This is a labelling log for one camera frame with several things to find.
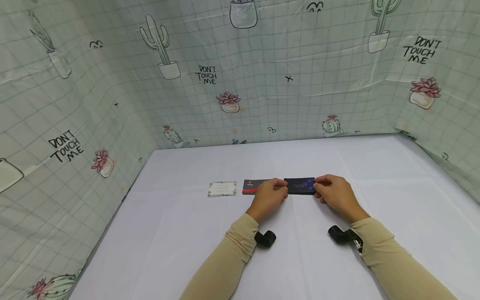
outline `red and black business card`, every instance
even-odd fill
[[[255,195],[257,192],[258,186],[262,184],[265,180],[268,179],[257,179],[257,180],[249,180],[245,179],[243,181],[243,190],[241,191],[244,195]]]

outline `plant pot illustration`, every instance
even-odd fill
[[[158,67],[160,68],[160,71],[165,79],[175,79],[180,77],[180,69],[176,61],[172,61],[170,65],[159,63]]]
[[[151,50],[158,51],[162,63],[158,64],[160,71],[165,79],[175,79],[180,77],[180,69],[176,61],[170,61],[166,48],[170,45],[170,37],[168,36],[165,26],[160,25],[158,30],[155,20],[151,15],[146,16],[148,32],[140,27],[140,35],[144,39],[145,44]]]
[[[254,0],[233,0],[230,3],[230,21],[233,27],[243,29],[257,25],[257,9]]]
[[[100,173],[103,178],[108,178],[112,174],[115,163],[108,156],[108,151],[105,150],[105,148],[95,151],[95,158],[93,161],[95,163],[92,165],[92,169],[95,169],[97,173]]]
[[[218,103],[220,104],[220,107],[224,112],[235,113],[240,110],[240,106],[238,105],[240,98],[238,97],[238,95],[234,95],[229,92],[224,92],[223,94],[220,94],[220,96],[216,98],[218,100]]]
[[[181,138],[175,130],[171,129],[170,126],[164,125],[163,128],[165,128],[165,136],[172,141],[175,148],[184,148],[189,144],[184,138]]]
[[[70,65],[68,64],[63,54],[61,54],[60,51],[55,50],[48,53],[48,56],[50,56],[50,61],[55,66],[55,69],[57,69],[60,76],[62,78],[68,78],[68,76],[70,76],[70,74],[72,73],[72,69],[70,68]]]
[[[372,14],[378,17],[377,28],[372,33],[368,40],[368,52],[375,53],[382,51],[387,46],[389,30],[385,29],[385,21],[387,15],[393,13],[402,0],[371,0]]]
[[[422,78],[420,82],[412,81],[413,92],[410,95],[410,102],[423,109],[429,109],[435,102],[435,98],[440,97],[441,88],[438,86],[435,78]]]
[[[53,63],[53,66],[55,67],[55,69],[57,69],[60,76],[62,78],[68,78],[72,73],[72,70],[65,56],[55,48],[55,46],[53,45],[52,39],[50,38],[47,31],[40,23],[40,21],[36,18],[33,11],[28,10],[28,16],[30,17],[31,24],[33,26],[33,29],[30,29],[30,32],[47,49],[47,53],[48,53],[48,56],[50,57],[50,61]]]
[[[32,290],[28,292],[28,298],[36,295],[37,300],[63,300],[69,294],[70,289],[78,278],[81,269],[75,275],[60,275],[45,282],[46,278],[37,281]]]
[[[0,193],[19,182],[24,173],[5,158],[0,158]]]
[[[385,30],[382,34],[376,34],[375,32],[370,35],[368,40],[368,52],[375,53],[382,51],[387,47],[388,36],[390,31]]]
[[[329,115],[328,120],[322,123],[325,130],[325,137],[333,137],[342,135],[343,129],[340,128],[340,121],[337,120],[337,115]]]

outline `right hand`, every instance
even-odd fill
[[[350,183],[345,178],[323,175],[315,178],[313,187],[317,191],[315,197],[338,211],[349,223],[370,217],[358,203]]]

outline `arm sleeve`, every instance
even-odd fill
[[[456,299],[378,220],[367,218],[351,227],[363,240],[362,258],[389,300]]]
[[[243,214],[193,275],[180,300],[227,300],[240,281],[257,242],[258,223]]]

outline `green grid fabric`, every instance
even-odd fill
[[[156,149],[400,132],[480,201],[478,0],[0,7],[1,299],[67,297]]]

